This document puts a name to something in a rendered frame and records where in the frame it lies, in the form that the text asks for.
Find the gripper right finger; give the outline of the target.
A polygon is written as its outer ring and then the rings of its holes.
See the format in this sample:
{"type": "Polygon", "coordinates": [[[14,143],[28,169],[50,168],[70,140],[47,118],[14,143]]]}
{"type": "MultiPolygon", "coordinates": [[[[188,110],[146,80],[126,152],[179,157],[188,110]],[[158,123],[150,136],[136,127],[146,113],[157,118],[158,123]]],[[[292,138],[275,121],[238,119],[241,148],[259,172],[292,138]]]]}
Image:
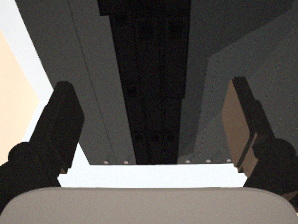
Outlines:
{"type": "Polygon", "coordinates": [[[247,177],[243,187],[284,197],[298,213],[296,150],[288,141],[275,138],[264,109],[254,99],[245,77],[230,80],[222,121],[233,166],[247,177]]]}

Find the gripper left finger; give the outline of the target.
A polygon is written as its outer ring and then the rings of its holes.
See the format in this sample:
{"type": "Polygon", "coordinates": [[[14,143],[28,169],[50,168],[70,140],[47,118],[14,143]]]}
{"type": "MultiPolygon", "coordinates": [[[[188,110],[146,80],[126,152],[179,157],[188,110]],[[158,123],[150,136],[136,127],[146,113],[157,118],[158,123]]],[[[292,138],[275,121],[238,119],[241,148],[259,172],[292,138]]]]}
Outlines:
{"type": "Polygon", "coordinates": [[[0,165],[0,215],[15,196],[62,187],[58,177],[72,167],[85,120],[73,85],[58,81],[42,113],[29,142],[13,146],[0,165]]]}

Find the black open-frame rack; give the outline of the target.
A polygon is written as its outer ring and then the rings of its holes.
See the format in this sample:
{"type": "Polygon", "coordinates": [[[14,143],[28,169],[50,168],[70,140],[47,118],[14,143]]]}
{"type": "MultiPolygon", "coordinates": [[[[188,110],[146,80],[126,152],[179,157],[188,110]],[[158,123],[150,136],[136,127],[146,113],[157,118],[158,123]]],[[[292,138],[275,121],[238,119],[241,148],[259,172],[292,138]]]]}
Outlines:
{"type": "Polygon", "coordinates": [[[298,158],[298,0],[15,3],[53,90],[74,87],[90,166],[233,164],[222,110],[235,76],[298,158]]]}

